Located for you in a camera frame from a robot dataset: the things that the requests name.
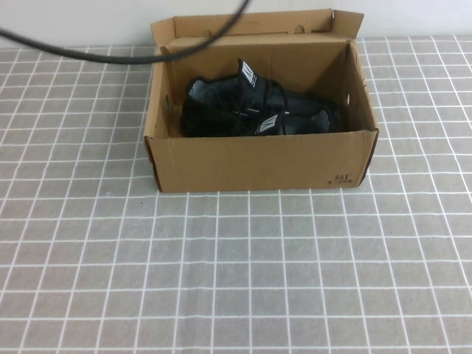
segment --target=box flap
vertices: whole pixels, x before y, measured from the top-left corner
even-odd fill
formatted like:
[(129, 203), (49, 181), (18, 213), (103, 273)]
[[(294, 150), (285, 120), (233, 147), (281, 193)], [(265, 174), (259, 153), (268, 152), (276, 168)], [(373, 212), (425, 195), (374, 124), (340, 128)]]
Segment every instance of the box flap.
[[(215, 34), (230, 15), (188, 16), (176, 18), (176, 37), (201, 37)], [(230, 35), (263, 33), (329, 32), (331, 10), (311, 10), (282, 13), (247, 13), (229, 32)]]
[(363, 19), (363, 13), (334, 10), (332, 32), (349, 38), (356, 38)]
[[(232, 15), (182, 16), (151, 25), (154, 41), (164, 46), (176, 38), (214, 35)], [(306, 10), (278, 13), (247, 13), (228, 35), (296, 34), (331, 32), (355, 38), (364, 14), (339, 10)]]
[(174, 18), (154, 22), (150, 25), (157, 47), (164, 46), (176, 39), (176, 24)]

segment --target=open cardboard box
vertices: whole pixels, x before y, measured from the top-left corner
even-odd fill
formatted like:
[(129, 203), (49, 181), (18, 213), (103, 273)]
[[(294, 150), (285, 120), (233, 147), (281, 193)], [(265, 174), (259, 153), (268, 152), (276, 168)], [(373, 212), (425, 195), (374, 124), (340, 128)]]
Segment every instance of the open cardboard box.
[[(247, 14), (197, 55), (154, 66), (145, 145), (162, 192), (357, 187), (378, 138), (354, 39), (364, 15), (338, 10)], [(227, 15), (156, 22), (158, 52), (215, 33)], [(236, 74), (242, 58), (286, 89), (341, 105), (344, 129), (296, 136), (185, 138), (181, 106), (191, 79)]]

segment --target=black wire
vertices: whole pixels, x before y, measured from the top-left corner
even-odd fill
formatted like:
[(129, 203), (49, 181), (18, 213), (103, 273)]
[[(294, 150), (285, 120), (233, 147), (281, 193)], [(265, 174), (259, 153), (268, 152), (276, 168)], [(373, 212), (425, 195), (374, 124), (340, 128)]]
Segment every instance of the black wire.
[(22, 35), (18, 35), (13, 33), (7, 29), (0, 27), (0, 36), (5, 37), (10, 41), (14, 41), (25, 46), (30, 46), (35, 49), (39, 49), (43, 52), (47, 52), (53, 55), (59, 55), (61, 57), (77, 59), (77, 60), (85, 60), (85, 61), (93, 61), (95, 63), (107, 63), (107, 64), (118, 64), (118, 65), (145, 65), (145, 64), (152, 64), (152, 63), (163, 63), (168, 61), (179, 60), (190, 55), (194, 55), (202, 50), (205, 50), (208, 46), (212, 45), (218, 39), (223, 37), (226, 33), (230, 31), (231, 28), (240, 20), (241, 16), (243, 15), (244, 11), (248, 7), (251, 0), (243, 0), (239, 9), (235, 12), (235, 14), (229, 19), (229, 21), (221, 27), (221, 29), (215, 33), (214, 36), (206, 39), (204, 42), (197, 44), (195, 46), (191, 46), (190, 48), (186, 48), (181, 50), (180, 52), (173, 53), (173, 54), (166, 54), (166, 55), (151, 55), (145, 57), (114, 57), (108, 55), (98, 55), (98, 54), (91, 54), (91, 53), (84, 53), (78, 52), (76, 50), (64, 49), (58, 46), (52, 46), (50, 44), (41, 43), (35, 41), (34, 39), (24, 37)]

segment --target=shoe upper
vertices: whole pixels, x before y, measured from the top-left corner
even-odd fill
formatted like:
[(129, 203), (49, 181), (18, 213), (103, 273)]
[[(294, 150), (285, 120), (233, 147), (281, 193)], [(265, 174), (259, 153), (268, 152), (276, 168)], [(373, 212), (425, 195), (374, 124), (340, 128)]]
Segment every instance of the shoe upper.
[(181, 117), (188, 137), (329, 133), (338, 114), (320, 100), (285, 90), (239, 60), (233, 77), (191, 82)]

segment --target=black sneaker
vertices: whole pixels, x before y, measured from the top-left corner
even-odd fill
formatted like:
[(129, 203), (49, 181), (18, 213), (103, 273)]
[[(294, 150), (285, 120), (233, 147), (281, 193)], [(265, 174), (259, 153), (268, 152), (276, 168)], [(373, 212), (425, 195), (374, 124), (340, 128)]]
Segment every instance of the black sneaker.
[(329, 133), (339, 113), (330, 103), (285, 90), (240, 61), (233, 77), (191, 82), (181, 117), (187, 137)]

